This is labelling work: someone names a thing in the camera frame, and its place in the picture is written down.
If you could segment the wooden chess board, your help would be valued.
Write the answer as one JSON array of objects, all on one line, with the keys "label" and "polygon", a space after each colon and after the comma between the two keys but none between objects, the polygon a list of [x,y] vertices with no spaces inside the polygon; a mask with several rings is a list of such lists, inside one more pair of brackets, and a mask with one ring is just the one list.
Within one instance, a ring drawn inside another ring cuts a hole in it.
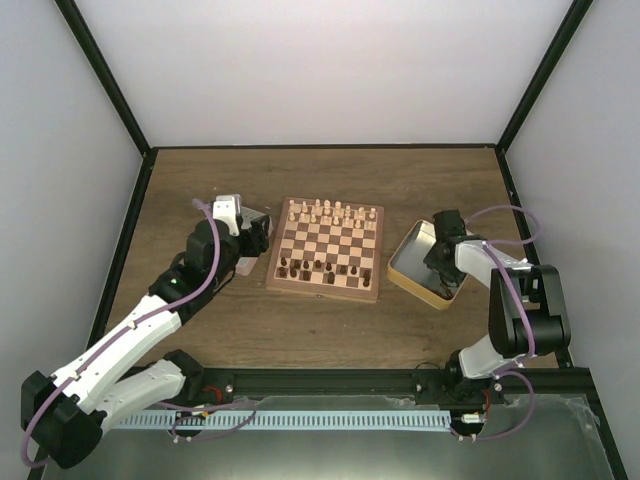
[{"label": "wooden chess board", "polygon": [[[288,220],[289,201],[296,204],[295,221]],[[379,297],[381,280],[381,252],[383,243],[384,208],[375,205],[358,204],[348,201],[331,201],[331,213],[315,215],[312,207],[316,199],[287,197],[282,206],[280,221],[275,233],[274,244],[266,275],[266,287],[275,291],[317,295],[342,300],[374,303]],[[306,201],[308,212],[301,212],[301,204]],[[365,220],[360,228],[355,227],[355,212],[359,207],[365,211]],[[369,221],[371,207],[377,210],[375,224]],[[288,265],[280,265],[280,258],[286,257]],[[301,268],[296,278],[289,276],[294,261],[301,260]],[[308,260],[310,267],[303,268]],[[316,270],[314,262],[320,260],[322,269]],[[330,272],[335,274],[335,283],[328,284],[326,263],[332,264]],[[351,274],[352,266],[358,268]],[[363,271],[370,269],[369,288],[363,288]],[[302,271],[311,273],[309,281],[302,279]]]}]

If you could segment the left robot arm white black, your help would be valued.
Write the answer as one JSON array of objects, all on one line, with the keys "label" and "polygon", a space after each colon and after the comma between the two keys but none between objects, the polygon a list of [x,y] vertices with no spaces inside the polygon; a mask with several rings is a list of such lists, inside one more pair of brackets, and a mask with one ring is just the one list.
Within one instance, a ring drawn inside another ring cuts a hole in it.
[{"label": "left robot arm white black", "polygon": [[200,405],[202,366],[174,350],[143,371],[127,371],[153,346],[175,333],[233,278],[238,262],[269,246],[266,215],[207,213],[188,236],[186,248],[149,287],[112,331],[50,375],[31,374],[21,386],[22,461],[35,441],[47,460],[71,468],[84,460],[121,420],[160,404],[188,410]]}]

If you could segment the pink rimmed metal tin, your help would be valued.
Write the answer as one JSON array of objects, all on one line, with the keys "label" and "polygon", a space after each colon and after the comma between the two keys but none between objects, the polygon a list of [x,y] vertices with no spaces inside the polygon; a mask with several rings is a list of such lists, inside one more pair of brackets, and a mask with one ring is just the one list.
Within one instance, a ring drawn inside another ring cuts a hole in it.
[{"label": "pink rimmed metal tin", "polygon": [[236,264],[236,273],[248,276],[254,269],[258,257],[269,248],[273,231],[271,217],[268,214],[242,206],[240,226],[241,257]]}]

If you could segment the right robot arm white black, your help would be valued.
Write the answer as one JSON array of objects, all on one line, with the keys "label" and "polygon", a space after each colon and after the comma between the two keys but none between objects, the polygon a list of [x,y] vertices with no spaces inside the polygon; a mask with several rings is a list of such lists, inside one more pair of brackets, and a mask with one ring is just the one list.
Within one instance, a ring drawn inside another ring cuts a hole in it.
[{"label": "right robot arm white black", "polygon": [[436,213],[435,242],[423,258],[437,280],[436,296],[452,300],[469,277],[489,291],[488,333],[453,353],[445,365],[445,393],[458,403],[471,400],[480,381],[497,379],[570,343],[558,270],[517,260],[499,249],[511,240],[489,240],[469,232],[467,225],[457,210]]}]

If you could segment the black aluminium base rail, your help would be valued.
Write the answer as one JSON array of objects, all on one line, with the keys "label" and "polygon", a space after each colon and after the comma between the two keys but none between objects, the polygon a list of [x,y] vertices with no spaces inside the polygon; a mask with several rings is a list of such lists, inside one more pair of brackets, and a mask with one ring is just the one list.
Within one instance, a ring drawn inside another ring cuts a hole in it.
[{"label": "black aluminium base rail", "polygon": [[411,397],[419,404],[472,405],[488,398],[493,381],[455,382],[445,370],[429,368],[366,369],[212,369],[187,380],[181,393],[165,396],[169,403],[195,407],[230,403],[235,398],[318,395],[387,395]]}]

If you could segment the black enclosure frame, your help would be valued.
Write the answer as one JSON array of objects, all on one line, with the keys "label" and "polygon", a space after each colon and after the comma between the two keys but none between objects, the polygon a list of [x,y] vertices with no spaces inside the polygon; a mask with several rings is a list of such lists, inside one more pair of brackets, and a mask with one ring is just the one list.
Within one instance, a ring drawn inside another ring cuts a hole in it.
[{"label": "black enclosure frame", "polygon": [[245,145],[235,144],[229,146],[207,146],[207,147],[151,147],[135,115],[130,108],[118,82],[113,75],[103,53],[96,42],[89,25],[86,23],[80,8],[76,1],[54,1],[57,9],[61,13],[73,37],[81,48],[85,58],[88,60],[91,69],[99,80],[102,89],[109,98],[117,112],[122,125],[127,130],[130,138],[133,140],[136,149],[141,156],[141,164],[136,183],[133,189],[132,197],[129,202],[127,213],[123,226],[118,238],[118,243],[111,262],[109,273],[107,275],[106,284],[101,295],[98,310],[94,319],[93,326],[89,334],[87,347],[102,337],[105,332],[108,315],[111,313],[113,301],[115,298],[116,287],[118,286],[126,254],[129,251],[131,240],[133,238],[134,229],[136,227],[142,202],[146,194],[149,181],[151,179],[152,169],[154,167],[157,155],[163,149],[400,149],[400,148],[423,148],[423,149],[464,149],[464,148],[493,148],[497,156],[497,162],[502,175],[504,186],[507,192],[509,203],[513,205],[511,208],[515,210],[515,206],[522,207],[517,192],[517,187],[513,180],[509,169],[506,153],[513,144],[516,136],[520,132],[525,120],[532,111],[540,94],[549,81],[552,72],[557,67],[565,50],[570,44],[572,38],[581,26],[585,16],[589,12],[593,1],[572,1],[564,18],[562,19],[554,37],[549,44],[542,60],[540,61],[534,75],[532,76],[524,94],[522,95],[514,113],[511,115],[507,126],[497,144],[493,143],[373,143],[373,144],[356,144],[356,143],[316,143],[316,144],[266,144],[266,145]]}]

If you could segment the yellow rimmed metal tin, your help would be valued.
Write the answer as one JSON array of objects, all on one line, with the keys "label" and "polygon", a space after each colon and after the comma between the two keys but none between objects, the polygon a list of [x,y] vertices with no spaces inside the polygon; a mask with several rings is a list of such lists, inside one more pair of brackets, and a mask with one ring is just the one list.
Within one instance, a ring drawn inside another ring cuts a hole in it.
[{"label": "yellow rimmed metal tin", "polygon": [[449,287],[455,295],[450,301],[436,293],[436,289],[444,284],[438,274],[423,263],[434,243],[433,225],[425,220],[417,221],[388,261],[387,278],[414,297],[442,311],[451,306],[460,287]]}]

